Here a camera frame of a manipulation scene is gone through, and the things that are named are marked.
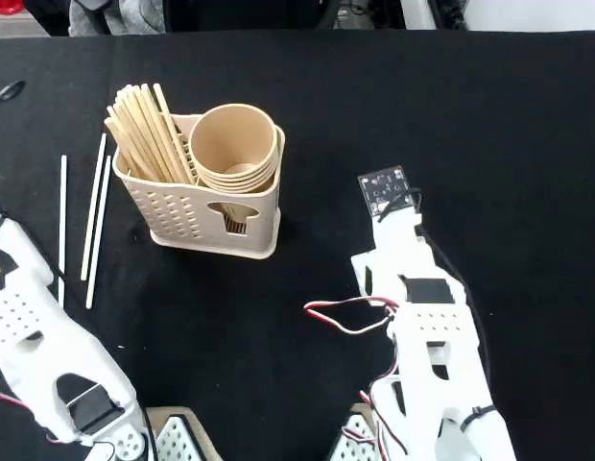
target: plastic utensil holder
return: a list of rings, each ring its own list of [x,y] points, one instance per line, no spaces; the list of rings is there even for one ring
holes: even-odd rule
[[[191,132],[200,115],[172,115],[178,128]],[[278,130],[279,158],[272,184],[263,192],[230,194],[197,181],[192,184],[152,182],[131,176],[119,149],[112,161],[114,174],[129,191],[146,220],[151,238],[159,245],[254,259],[270,256],[276,248],[280,208],[280,166],[285,134]],[[246,223],[231,220],[223,205],[255,209]]]

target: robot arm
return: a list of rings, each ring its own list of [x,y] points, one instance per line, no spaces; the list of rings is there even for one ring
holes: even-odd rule
[[[378,459],[513,461],[464,286],[437,266],[428,241],[416,232],[419,206],[401,168],[360,177],[360,185],[376,248],[354,256],[353,269],[363,297],[395,305],[387,334],[396,363],[363,393]]]
[[[129,379],[60,308],[48,291],[52,270],[26,232],[1,213],[0,255],[0,368],[12,391],[58,442],[110,442],[117,459],[140,459],[150,441]],[[57,389],[65,375],[96,385],[67,404]],[[90,413],[100,397],[107,408]],[[87,408],[84,419],[79,407]]]

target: paper cup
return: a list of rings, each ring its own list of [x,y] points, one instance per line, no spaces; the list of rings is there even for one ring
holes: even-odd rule
[[[267,181],[277,164],[277,144],[270,116],[245,104],[209,110],[189,134],[195,168],[212,188],[256,188]]]

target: black cloth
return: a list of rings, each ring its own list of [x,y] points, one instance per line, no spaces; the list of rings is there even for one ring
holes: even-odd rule
[[[285,130],[270,259],[155,245],[112,179],[95,305],[67,298],[144,404],[192,407],[224,459],[323,459],[358,391],[387,369],[383,330],[347,337],[301,307],[356,295],[349,257],[373,245],[356,177],[398,163],[484,318],[518,459],[595,459],[595,33],[0,41],[0,88],[18,79],[27,87],[0,107],[0,204],[56,257],[69,156],[67,275],[81,295],[118,88],[159,82],[176,113],[255,104]],[[29,415],[0,404],[0,460],[81,452],[49,447]]]

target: white plastic stick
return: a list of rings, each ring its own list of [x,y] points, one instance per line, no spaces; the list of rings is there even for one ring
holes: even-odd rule
[[[67,156],[60,156],[59,269],[65,274],[65,215],[67,210]],[[59,277],[59,305],[65,304],[65,281]]]
[[[106,212],[107,183],[109,181],[109,167],[111,157],[106,157],[106,167],[104,169],[104,181],[102,183],[102,195],[99,199],[99,209],[97,210],[97,226],[95,226],[95,240],[93,240],[93,256],[90,261],[90,277],[88,278],[88,287],[86,290],[86,308],[93,306],[93,293],[95,292],[95,279],[97,278],[97,263],[99,262],[99,246],[102,241],[102,230],[104,228],[104,213]]]
[[[80,271],[80,280],[86,281],[88,275],[88,261],[90,259],[90,241],[93,238],[93,224],[95,223],[95,208],[97,207],[97,196],[99,195],[99,179],[102,176],[102,166],[104,163],[104,153],[106,152],[106,134],[102,134],[102,140],[99,143],[99,154],[97,155],[97,165],[95,166],[95,176],[93,177],[93,189],[90,192],[90,205],[88,207],[88,221],[86,221],[86,236],[84,237],[83,268]]]

